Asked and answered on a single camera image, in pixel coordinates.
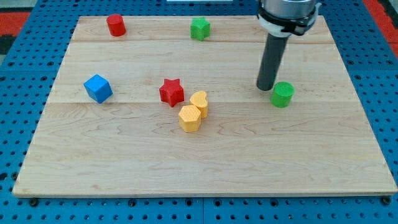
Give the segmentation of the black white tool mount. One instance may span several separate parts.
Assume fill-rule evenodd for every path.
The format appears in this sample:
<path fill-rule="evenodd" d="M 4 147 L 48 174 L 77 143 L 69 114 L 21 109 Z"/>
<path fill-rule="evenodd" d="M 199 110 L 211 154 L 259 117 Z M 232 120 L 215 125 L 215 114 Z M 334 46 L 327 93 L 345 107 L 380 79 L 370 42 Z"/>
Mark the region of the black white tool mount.
<path fill-rule="evenodd" d="M 276 37 L 301 36 L 314 25 L 320 2 L 258 2 L 261 26 Z"/>

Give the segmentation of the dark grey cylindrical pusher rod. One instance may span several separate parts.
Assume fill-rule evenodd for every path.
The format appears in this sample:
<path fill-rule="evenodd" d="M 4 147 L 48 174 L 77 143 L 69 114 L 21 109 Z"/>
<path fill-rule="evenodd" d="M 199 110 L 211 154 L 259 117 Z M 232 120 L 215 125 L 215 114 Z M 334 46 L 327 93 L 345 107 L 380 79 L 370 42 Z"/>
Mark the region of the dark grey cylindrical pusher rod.
<path fill-rule="evenodd" d="M 288 37 L 267 35 L 266 45 L 257 76 L 258 89 L 269 91 L 273 88 L 280 63 L 287 45 Z"/>

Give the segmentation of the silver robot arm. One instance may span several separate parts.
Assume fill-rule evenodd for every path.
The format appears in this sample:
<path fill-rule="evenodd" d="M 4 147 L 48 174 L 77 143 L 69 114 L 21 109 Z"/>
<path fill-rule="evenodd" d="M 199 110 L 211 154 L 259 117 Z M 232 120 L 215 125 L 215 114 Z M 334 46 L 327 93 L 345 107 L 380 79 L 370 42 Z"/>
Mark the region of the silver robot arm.
<path fill-rule="evenodd" d="M 267 31 L 256 85 L 268 91 L 274 86 L 287 41 L 291 35 L 302 36 L 312 28 L 321 3 L 316 0 L 262 0 L 257 18 Z"/>

